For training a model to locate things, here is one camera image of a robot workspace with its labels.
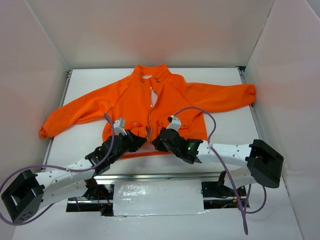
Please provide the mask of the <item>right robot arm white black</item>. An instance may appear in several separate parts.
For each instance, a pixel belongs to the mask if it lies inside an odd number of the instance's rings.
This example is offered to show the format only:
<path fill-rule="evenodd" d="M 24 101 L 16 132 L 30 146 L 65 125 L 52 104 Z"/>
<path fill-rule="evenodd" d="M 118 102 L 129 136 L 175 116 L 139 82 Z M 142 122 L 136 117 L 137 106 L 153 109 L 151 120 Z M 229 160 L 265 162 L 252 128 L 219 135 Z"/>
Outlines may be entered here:
<path fill-rule="evenodd" d="M 284 157 L 260 139 L 250 144 L 209 143 L 201 139 L 185 139 L 174 129 L 163 129 L 152 142 L 160 152 L 170 152 L 188 164 L 221 163 L 233 165 L 224 170 L 217 184 L 218 192 L 230 195 L 235 187 L 260 184 L 265 188 L 280 186 Z"/>

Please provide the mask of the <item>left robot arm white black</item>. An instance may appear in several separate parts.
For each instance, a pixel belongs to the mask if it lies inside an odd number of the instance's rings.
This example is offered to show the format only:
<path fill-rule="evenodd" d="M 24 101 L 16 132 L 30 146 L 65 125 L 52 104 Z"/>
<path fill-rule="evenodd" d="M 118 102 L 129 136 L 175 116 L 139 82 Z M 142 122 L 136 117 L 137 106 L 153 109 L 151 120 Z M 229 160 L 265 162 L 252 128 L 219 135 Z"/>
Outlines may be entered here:
<path fill-rule="evenodd" d="M 65 199 L 97 200 L 107 196 L 107 190 L 94 177 L 109 170 L 125 153 L 139 150 L 146 141 L 127 130 L 126 134 L 109 136 L 93 152 L 63 169 L 22 171 L 1 195 L 12 223 L 22 225 L 38 210 Z"/>

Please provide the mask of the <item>orange zip jacket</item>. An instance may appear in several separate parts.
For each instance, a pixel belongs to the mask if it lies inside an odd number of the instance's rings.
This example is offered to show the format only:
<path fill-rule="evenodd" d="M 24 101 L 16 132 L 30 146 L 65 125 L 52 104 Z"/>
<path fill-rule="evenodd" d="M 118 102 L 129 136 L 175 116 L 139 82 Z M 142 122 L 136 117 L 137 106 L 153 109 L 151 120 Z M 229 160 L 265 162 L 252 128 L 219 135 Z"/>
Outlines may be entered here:
<path fill-rule="evenodd" d="M 124 118 L 126 129 L 153 144 L 168 126 L 168 117 L 177 114 L 182 137 L 206 140 L 203 111 L 239 109 L 253 104 L 255 95 L 253 84 L 187 83 L 182 75 L 171 73 L 164 64 L 137 65 L 131 75 L 53 111 L 38 134 L 42 139 L 52 138 L 73 125 L 97 121 L 108 114 L 113 120 Z"/>

